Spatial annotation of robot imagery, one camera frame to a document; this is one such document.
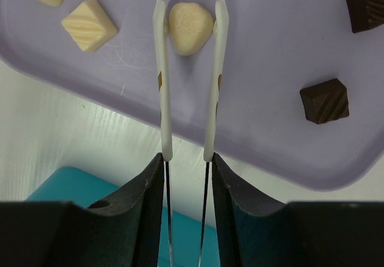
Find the purple tray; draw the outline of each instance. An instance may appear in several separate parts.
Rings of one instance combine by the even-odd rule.
[[[0,0],[0,55],[13,68],[143,122],[159,125],[152,14],[156,0],[99,0],[119,34],[83,53],[60,22],[83,0],[50,8]],[[216,0],[196,1],[214,14]],[[360,178],[384,150],[384,27],[352,34],[345,0],[226,0],[229,38],[218,152],[308,188]],[[203,143],[213,38],[195,56],[169,46],[174,133]],[[299,90],[339,78],[350,116],[305,120]]]

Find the thin metal rod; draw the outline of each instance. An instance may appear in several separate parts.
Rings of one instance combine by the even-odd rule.
[[[170,176],[169,162],[166,162],[166,191],[167,191],[167,211],[168,211],[168,242],[170,267],[173,267],[173,245],[172,245],[172,206],[170,202]]]
[[[202,265],[204,231],[205,231],[205,215],[206,215],[206,200],[208,197],[208,181],[209,181],[209,162],[205,166],[205,183],[204,183],[204,201],[203,201],[203,219],[202,219],[202,235],[200,237],[200,254],[199,254],[199,267]]]

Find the brown cube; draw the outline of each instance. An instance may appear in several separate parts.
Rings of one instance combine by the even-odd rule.
[[[347,5],[353,33],[384,23],[384,0],[347,0]]]
[[[347,88],[332,79],[300,90],[305,117],[316,124],[349,116]]]

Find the tongs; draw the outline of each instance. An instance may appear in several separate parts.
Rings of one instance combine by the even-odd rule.
[[[165,162],[166,194],[168,211],[168,236],[170,250],[170,264],[173,267],[173,246],[172,246],[172,206],[170,187],[169,161],[172,159],[172,123],[170,111],[170,82],[167,38],[169,34],[168,22],[165,19],[166,3],[164,0],[157,0],[154,16],[154,38],[157,62],[158,87],[160,92],[160,113],[161,113],[161,147]],[[215,37],[214,63],[211,74],[211,90],[209,98],[208,121],[205,131],[204,156],[206,162],[205,184],[203,198],[202,231],[200,237],[199,263],[202,262],[202,250],[205,231],[206,201],[208,196],[209,165],[212,162],[215,149],[216,119],[218,109],[218,98],[220,93],[221,77],[223,74],[224,55],[226,51],[227,35],[229,27],[229,15],[225,0],[217,0],[215,5],[216,21],[213,33]]]

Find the chocolate piece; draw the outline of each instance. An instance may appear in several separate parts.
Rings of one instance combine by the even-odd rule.
[[[384,0],[347,0],[347,5],[353,33],[384,23]]]
[[[332,79],[300,90],[305,117],[316,124],[349,116],[347,88]]]

